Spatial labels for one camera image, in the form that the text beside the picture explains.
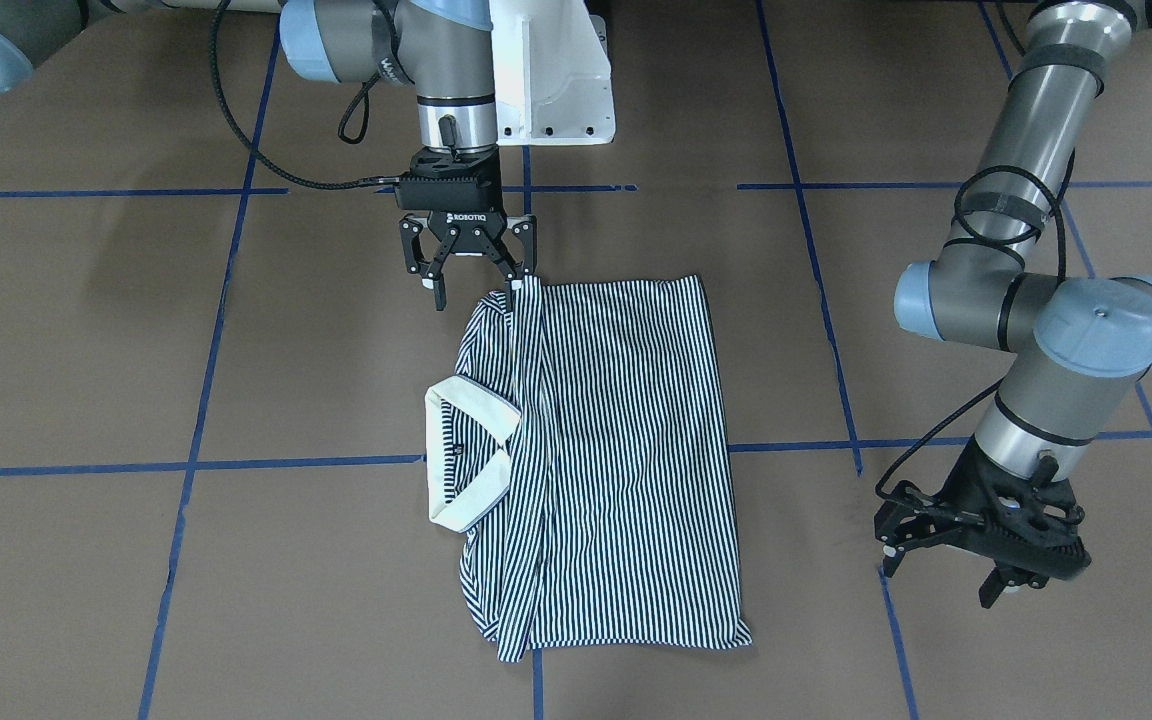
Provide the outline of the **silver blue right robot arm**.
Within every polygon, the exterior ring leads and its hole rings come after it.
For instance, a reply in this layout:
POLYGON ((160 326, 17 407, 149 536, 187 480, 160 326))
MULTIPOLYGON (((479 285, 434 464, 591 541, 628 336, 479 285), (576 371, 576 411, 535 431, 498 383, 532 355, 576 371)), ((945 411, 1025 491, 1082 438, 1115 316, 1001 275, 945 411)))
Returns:
MULTIPOLYGON (((162 1, 0 1, 0 94, 17 88, 56 51, 103 18, 165 8, 162 1)), ((230 132, 252 159, 314 190, 392 188, 404 218, 399 237, 408 273, 445 306, 445 264, 485 258, 511 300, 535 274, 535 217, 511 217, 503 200, 497 129, 492 18, 485 1, 210 1, 207 63, 230 132), (399 176, 326 183, 294 176, 256 149, 223 94, 221 22, 229 12, 279 18, 285 59, 301 77, 357 83, 351 109, 369 109, 381 82, 412 88, 420 150, 399 176)))

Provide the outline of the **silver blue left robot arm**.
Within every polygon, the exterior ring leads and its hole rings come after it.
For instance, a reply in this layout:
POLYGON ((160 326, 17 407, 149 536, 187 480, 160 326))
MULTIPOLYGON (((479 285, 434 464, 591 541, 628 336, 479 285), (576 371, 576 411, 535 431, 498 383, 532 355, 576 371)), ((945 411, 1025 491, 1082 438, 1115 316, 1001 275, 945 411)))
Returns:
POLYGON ((1011 354, 973 397, 983 415, 941 488, 876 483, 884 577, 914 550, 988 559, 982 607, 1091 564, 1070 477, 1152 369, 1152 276, 1073 276, 1062 187, 1112 61, 1152 29, 1152 1, 1041 1, 973 176, 954 196, 938 258, 899 278, 893 314, 934 341, 1011 354))

